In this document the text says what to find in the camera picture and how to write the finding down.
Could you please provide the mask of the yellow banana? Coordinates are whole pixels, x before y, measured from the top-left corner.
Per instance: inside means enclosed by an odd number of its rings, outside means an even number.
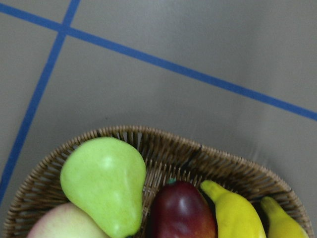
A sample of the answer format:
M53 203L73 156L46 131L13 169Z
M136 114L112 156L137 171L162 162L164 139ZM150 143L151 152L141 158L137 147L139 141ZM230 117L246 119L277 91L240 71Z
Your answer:
M266 237L257 211L246 198L211 180L203 181L200 188L215 204L219 238Z
M306 231L271 197L261 199L269 228L268 238L308 238Z

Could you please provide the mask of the brown wicker basket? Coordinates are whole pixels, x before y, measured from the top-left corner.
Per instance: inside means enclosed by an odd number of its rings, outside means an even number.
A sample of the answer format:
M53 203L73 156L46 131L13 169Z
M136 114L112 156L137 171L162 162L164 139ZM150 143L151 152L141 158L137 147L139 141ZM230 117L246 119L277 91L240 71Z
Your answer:
M189 139L146 126L113 126L95 129L57 147L26 177L4 214L2 237L24 238L50 209L67 201L59 182L60 170L79 145L90 139L114 137L135 147L143 156L147 175L143 192L145 226L154 195L169 178L199 186L211 179L248 199L268 229L260 207L263 196L273 197L313 238L315 233L307 212L293 189L273 171L256 162L220 151Z

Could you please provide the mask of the green pear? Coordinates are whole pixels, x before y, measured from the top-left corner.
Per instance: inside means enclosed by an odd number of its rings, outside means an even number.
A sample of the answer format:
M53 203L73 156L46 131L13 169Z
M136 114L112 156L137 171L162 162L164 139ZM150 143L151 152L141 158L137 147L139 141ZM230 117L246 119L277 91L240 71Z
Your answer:
M113 137L84 142L60 172L66 197L111 238L133 236L140 229L145 178L138 150Z

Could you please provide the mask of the red apple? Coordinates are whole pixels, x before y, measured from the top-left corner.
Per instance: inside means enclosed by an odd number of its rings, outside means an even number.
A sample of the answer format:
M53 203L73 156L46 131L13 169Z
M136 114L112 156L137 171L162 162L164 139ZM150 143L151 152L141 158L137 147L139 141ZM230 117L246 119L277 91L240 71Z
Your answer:
M170 179L152 202L147 237L216 238L216 222L197 188Z

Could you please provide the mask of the pink peach apple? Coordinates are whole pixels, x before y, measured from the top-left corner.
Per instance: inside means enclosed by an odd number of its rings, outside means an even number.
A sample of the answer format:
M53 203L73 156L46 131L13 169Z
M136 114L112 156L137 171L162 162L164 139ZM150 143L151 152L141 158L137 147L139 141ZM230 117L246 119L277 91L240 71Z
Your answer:
M107 235L81 209L65 203L48 211L32 227L28 238L106 238Z

